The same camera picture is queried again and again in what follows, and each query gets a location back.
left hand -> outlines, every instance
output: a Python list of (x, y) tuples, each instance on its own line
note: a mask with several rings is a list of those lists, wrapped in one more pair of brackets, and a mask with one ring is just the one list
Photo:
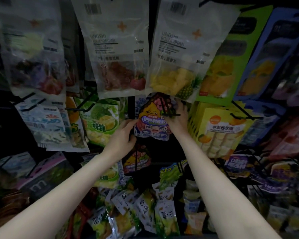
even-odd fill
[(131, 136), (129, 141), (129, 134), (137, 121), (138, 119), (124, 120), (114, 134), (112, 134), (102, 154), (111, 157), (113, 162), (118, 162), (127, 155), (136, 143), (136, 137), (134, 135)]

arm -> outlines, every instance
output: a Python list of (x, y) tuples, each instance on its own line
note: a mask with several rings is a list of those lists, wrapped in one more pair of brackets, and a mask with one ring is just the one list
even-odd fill
[(219, 238), (281, 238), (190, 137), (186, 109), (178, 102), (177, 113), (181, 116), (166, 120), (184, 150)]
[(95, 181), (134, 146), (129, 133), (137, 120), (126, 120), (103, 152), (0, 228), (0, 239), (51, 239), (70, 217)]

orange cross logo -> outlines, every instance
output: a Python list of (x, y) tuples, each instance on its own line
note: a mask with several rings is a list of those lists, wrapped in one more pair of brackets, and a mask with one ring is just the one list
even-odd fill
[(197, 29), (195, 32), (192, 32), (192, 34), (195, 36), (195, 40), (196, 40), (198, 37), (201, 37), (200, 29)]
[(30, 22), (30, 24), (33, 28), (35, 28), (36, 26), (39, 26), (39, 22), (37, 20), (32, 20), (32, 21), (29, 21), (29, 22)]
[(117, 25), (117, 27), (118, 27), (122, 32), (124, 32), (124, 30), (127, 28), (127, 26), (124, 25), (123, 22), (121, 22), (120, 25)]

forearm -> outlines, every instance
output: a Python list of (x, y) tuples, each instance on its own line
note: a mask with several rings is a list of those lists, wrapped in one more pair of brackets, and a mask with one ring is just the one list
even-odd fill
[(1, 238), (54, 238), (95, 181), (109, 169), (114, 159), (108, 154), (95, 156), (55, 189), (0, 228)]
[(219, 238), (280, 238), (188, 134), (177, 139)]

blue package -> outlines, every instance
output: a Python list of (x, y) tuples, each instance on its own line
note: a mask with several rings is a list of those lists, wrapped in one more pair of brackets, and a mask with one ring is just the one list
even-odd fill
[(286, 112), (286, 109), (278, 104), (253, 100), (246, 101), (245, 109), (252, 109), (254, 116), (263, 117), (254, 122), (240, 141), (240, 144), (251, 147), (257, 146), (280, 119), (277, 114), (283, 115)]
[(299, 43), (299, 9), (273, 10), (233, 100), (258, 99)]

